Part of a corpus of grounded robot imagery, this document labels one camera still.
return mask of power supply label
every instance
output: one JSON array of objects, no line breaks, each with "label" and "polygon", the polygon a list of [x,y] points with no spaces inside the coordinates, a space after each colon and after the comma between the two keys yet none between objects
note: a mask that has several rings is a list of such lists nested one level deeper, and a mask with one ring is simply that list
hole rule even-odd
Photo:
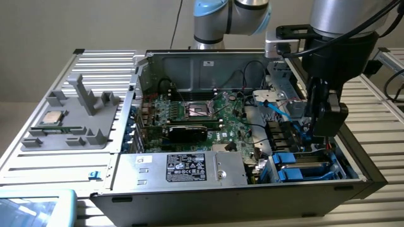
[{"label": "power supply label", "polygon": [[168,182],[205,181],[204,154],[166,155],[165,179]]}]

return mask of metal rail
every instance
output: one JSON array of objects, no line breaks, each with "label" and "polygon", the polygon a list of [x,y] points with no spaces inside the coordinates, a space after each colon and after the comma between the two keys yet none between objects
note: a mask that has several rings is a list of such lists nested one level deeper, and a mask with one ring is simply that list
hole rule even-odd
[{"label": "metal rail", "polygon": [[[136,51],[85,52],[70,60],[72,66],[64,69],[52,89],[58,86],[65,92],[70,92],[69,95],[74,95],[69,85],[64,83],[69,70],[74,70],[84,74],[84,84],[93,89],[94,93],[112,90],[124,97],[133,75],[132,58],[136,62],[136,57],[142,58],[142,54]],[[389,181],[389,185],[366,199],[345,202],[321,218],[198,225],[200,227],[404,226],[404,115],[385,100],[381,92],[364,76],[345,84],[342,102],[349,108],[346,125]],[[42,102],[38,104],[0,160],[0,185],[8,188],[70,187],[77,191],[78,197],[85,198],[88,192],[101,188],[105,183],[104,170],[110,165],[109,162],[113,163],[113,159],[108,158],[110,157],[109,150],[21,152],[17,143],[20,137],[26,136],[26,127],[41,111],[42,104]],[[46,175],[49,169],[52,175],[57,176],[56,179]],[[100,182],[86,179],[88,172],[94,170],[105,173]],[[88,199],[80,199],[77,206],[76,226],[113,226]]]}]

